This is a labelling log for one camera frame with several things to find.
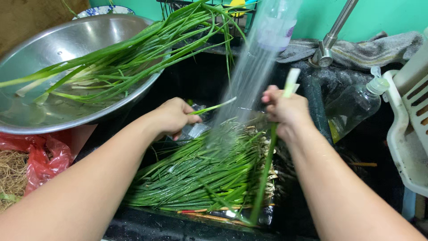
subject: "clear plastic bottle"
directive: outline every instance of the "clear plastic bottle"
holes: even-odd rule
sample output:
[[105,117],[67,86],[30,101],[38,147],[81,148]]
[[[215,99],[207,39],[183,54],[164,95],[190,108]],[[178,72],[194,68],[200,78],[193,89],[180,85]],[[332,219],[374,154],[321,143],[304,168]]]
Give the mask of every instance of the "clear plastic bottle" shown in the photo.
[[380,77],[380,68],[377,68],[379,67],[372,68],[375,78],[369,83],[349,86],[339,98],[326,106],[325,112],[334,143],[379,110],[380,95],[389,88],[389,83]]
[[266,14],[259,28],[258,42],[266,49],[284,51],[293,34],[297,23],[297,12],[302,0],[269,0],[262,1],[266,6],[262,14]]

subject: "red plastic bag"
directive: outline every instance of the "red plastic bag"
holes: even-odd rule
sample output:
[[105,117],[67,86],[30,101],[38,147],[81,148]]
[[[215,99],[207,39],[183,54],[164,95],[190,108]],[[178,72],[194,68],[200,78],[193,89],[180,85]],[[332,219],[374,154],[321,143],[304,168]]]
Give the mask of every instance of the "red plastic bag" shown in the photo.
[[[53,155],[49,160],[45,152],[47,148]],[[67,169],[73,162],[70,148],[45,135],[12,135],[0,133],[0,150],[18,150],[29,153],[27,166],[28,183],[25,196]]]

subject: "white plastic dish rack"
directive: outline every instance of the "white plastic dish rack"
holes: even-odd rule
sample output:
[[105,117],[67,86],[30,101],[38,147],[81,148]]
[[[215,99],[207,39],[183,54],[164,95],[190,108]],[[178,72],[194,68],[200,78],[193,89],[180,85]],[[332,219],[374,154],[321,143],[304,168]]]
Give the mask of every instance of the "white plastic dish rack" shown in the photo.
[[428,43],[400,71],[383,77],[391,86],[385,96],[394,111],[389,150],[404,185],[428,197]]

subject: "striped towel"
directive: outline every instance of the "striped towel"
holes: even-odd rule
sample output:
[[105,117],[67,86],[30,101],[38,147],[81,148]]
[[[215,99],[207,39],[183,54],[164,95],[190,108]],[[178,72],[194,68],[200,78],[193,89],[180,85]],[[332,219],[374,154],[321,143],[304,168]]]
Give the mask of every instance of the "striped towel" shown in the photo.
[[[424,38],[416,31],[388,36],[384,31],[369,41],[358,43],[337,40],[332,48],[333,64],[350,69],[370,69],[389,63],[405,63],[422,46]],[[279,63],[312,57],[319,47],[317,39],[292,39],[277,58]]]

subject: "faucet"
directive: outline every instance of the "faucet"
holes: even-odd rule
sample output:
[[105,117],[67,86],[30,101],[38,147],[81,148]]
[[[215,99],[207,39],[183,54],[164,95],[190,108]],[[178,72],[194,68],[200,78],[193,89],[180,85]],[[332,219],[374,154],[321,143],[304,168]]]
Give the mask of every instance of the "faucet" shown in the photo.
[[320,41],[320,47],[315,51],[314,56],[309,59],[309,65],[315,68],[327,67],[333,62],[331,48],[337,40],[337,34],[342,29],[358,0],[347,0],[345,6],[337,17],[336,22],[324,39]]

